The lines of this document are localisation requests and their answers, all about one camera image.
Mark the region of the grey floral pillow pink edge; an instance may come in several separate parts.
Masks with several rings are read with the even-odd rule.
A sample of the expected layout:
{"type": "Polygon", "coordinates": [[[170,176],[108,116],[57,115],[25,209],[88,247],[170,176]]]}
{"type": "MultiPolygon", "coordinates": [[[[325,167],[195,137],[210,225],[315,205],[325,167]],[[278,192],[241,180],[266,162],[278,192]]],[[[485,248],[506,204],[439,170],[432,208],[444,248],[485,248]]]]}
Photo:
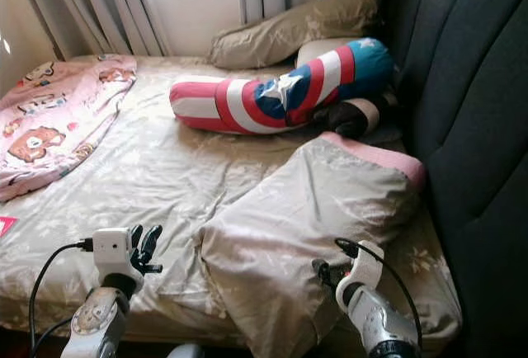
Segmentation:
{"type": "Polygon", "coordinates": [[[342,312],[312,267],[347,264],[336,238],[384,245],[417,210],[417,158],[323,133],[208,219],[197,256],[254,358],[302,358],[342,312]]]}

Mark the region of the grey floral bed sheet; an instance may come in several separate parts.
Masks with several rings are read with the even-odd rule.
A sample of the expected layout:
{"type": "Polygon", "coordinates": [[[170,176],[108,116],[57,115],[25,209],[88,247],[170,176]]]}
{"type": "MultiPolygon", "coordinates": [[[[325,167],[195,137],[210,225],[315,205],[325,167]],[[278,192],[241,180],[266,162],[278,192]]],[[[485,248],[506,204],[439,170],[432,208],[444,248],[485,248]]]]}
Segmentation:
{"type": "MultiPolygon", "coordinates": [[[[139,58],[137,64],[136,82],[114,124],[86,161],[45,188],[2,204],[0,214],[18,222],[0,238],[0,325],[26,331],[35,318],[38,328],[49,327],[71,316],[98,284],[89,253],[68,250],[50,262],[56,248],[99,228],[162,225],[154,262],[163,271],[148,275],[132,299],[125,339],[199,342],[252,354],[212,293],[196,234],[322,133],[212,133],[185,127],[170,110],[169,89],[182,76],[273,78],[275,68],[224,72],[196,58],[139,58]]],[[[459,334],[463,312],[420,197],[397,236],[380,246],[393,271],[382,276],[378,291],[403,315],[418,313],[423,354],[441,354],[459,334]]],[[[307,354],[359,358],[365,348],[342,312],[307,354]]]]}

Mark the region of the silver robot left leg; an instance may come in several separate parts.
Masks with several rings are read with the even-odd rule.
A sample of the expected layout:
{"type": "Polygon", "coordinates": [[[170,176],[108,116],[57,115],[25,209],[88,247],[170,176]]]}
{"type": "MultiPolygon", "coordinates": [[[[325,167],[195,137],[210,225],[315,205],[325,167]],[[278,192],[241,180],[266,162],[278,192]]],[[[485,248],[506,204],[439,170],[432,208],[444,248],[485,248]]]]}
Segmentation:
{"type": "Polygon", "coordinates": [[[166,358],[204,358],[205,350],[199,344],[185,343],[175,346],[166,358]]]}

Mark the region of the pink cartoon print blanket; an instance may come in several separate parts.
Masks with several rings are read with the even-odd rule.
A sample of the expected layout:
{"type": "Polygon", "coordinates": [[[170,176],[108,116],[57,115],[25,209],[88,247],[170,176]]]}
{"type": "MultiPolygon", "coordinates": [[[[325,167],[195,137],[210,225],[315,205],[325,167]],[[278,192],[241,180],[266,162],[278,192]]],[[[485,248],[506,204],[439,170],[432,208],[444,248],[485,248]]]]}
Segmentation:
{"type": "Polygon", "coordinates": [[[67,176],[101,142],[136,82],[137,61],[103,54],[45,63],[0,101],[0,201],[67,176]]]}

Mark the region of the black and tan plush toy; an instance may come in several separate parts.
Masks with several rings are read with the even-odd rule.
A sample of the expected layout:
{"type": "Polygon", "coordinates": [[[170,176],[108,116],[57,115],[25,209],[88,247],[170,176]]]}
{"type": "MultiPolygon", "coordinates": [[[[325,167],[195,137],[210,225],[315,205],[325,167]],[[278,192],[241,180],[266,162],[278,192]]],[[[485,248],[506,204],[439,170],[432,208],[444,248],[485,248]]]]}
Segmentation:
{"type": "Polygon", "coordinates": [[[380,127],[384,117],[396,108],[396,102],[386,97],[343,99],[313,111],[310,121],[325,131],[359,139],[380,127]]]}

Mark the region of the red white blue bolster pillow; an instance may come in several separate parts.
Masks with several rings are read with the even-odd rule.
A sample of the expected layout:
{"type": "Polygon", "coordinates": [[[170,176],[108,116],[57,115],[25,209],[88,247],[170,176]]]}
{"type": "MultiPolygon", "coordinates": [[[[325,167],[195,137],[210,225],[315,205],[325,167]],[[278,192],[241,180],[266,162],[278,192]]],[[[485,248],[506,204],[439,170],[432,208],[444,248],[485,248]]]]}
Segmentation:
{"type": "Polygon", "coordinates": [[[269,80],[185,75],[169,104],[182,124],[226,134],[278,134],[312,123],[321,110],[380,94],[394,61],[382,42],[361,38],[269,80]]]}

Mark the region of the plain white pillow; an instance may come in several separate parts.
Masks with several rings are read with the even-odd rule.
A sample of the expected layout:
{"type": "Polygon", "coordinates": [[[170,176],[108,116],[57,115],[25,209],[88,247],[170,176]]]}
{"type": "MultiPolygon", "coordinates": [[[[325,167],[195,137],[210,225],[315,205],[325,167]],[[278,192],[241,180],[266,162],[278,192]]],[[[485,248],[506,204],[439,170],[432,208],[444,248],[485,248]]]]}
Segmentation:
{"type": "Polygon", "coordinates": [[[358,40],[359,37],[341,37],[332,39],[317,39],[307,44],[302,45],[299,49],[297,57],[295,57],[295,67],[301,68],[310,60],[320,57],[325,53],[336,51],[340,46],[350,44],[350,42],[358,40]]]}

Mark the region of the olive floral pillow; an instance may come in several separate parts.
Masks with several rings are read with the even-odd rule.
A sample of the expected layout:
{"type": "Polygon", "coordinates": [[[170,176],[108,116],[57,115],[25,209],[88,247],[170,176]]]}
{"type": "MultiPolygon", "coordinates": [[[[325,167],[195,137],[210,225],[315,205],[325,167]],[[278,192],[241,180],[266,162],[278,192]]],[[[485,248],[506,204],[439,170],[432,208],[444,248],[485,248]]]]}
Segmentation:
{"type": "Polygon", "coordinates": [[[378,21],[377,0],[313,0],[275,17],[221,31],[206,54],[209,64],[227,70],[264,68],[319,39],[365,36],[378,21]]]}

